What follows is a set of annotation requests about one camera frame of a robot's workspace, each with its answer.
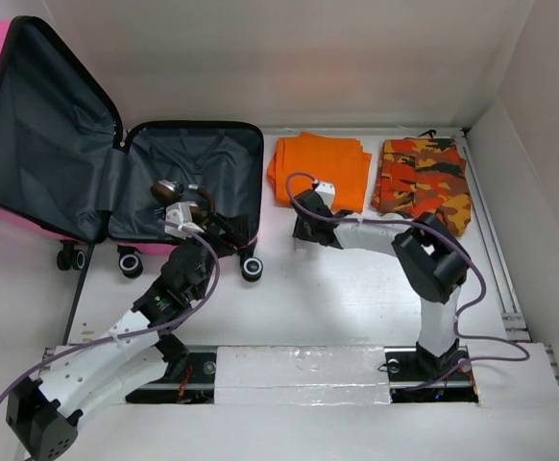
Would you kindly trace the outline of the brown leather headphones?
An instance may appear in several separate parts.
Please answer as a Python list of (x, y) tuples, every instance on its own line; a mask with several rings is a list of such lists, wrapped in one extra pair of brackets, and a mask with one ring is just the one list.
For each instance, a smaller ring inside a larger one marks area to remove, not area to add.
[(163, 207), (165, 218), (169, 218), (171, 212), (176, 212), (185, 223), (205, 226), (215, 212), (211, 194), (198, 184), (160, 180), (150, 187), (150, 192)]

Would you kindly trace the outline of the orange cloth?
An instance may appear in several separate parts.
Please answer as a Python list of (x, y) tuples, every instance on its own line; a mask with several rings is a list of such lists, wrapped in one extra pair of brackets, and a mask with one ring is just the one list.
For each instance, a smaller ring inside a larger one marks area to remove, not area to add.
[(332, 138), (302, 132), (297, 136), (281, 137), (276, 144), (267, 169), (267, 178), (278, 206), (289, 206), (286, 186), (298, 194), (311, 185), (311, 180), (295, 172), (307, 173), (335, 186), (335, 210), (363, 211), (372, 155), (355, 138)]

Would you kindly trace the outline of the orange camouflage garment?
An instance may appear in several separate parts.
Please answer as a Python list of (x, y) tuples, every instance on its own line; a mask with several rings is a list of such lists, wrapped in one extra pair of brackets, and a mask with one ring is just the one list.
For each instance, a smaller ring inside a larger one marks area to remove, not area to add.
[(387, 139), (370, 205), (405, 218), (434, 214), (460, 237), (472, 219), (466, 166), (452, 138)]

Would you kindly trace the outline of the pink hard-shell suitcase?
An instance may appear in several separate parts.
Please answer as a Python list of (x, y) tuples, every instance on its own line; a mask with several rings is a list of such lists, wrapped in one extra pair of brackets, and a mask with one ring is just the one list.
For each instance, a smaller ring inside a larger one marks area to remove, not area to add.
[(113, 241), (129, 279), (144, 255), (179, 243), (163, 230), (160, 180), (198, 184), (215, 212), (246, 214), (256, 281), (264, 140), (238, 121), (160, 120), (126, 129), (108, 94), (53, 28), (35, 16), (0, 21), (0, 216), (60, 241), (59, 269), (80, 270), (84, 246)]

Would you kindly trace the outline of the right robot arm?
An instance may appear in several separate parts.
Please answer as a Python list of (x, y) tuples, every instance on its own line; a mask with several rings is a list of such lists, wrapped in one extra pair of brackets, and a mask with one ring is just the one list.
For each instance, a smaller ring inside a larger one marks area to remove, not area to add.
[(298, 213), (293, 237), (340, 250), (366, 250), (395, 257), (421, 300), (416, 366), (421, 380), (445, 375), (458, 361), (454, 316), (468, 264), (463, 248), (433, 214), (382, 224), (358, 221), (347, 211), (333, 213), (331, 195), (308, 189), (293, 200)]

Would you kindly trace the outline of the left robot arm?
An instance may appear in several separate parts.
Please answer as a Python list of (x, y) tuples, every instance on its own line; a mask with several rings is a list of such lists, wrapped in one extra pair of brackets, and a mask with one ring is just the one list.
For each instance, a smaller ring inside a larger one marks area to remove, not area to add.
[(6, 423), (33, 460), (56, 460), (98, 410), (139, 386), (185, 372), (187, 347), (174, 330), (210, 298), (219, 259), (248, 246), (227, 223), (199, 225), (167, 215), (166, 232), (179, 243), (159, 276), (101, 337), (36, 364), (4, 393)]

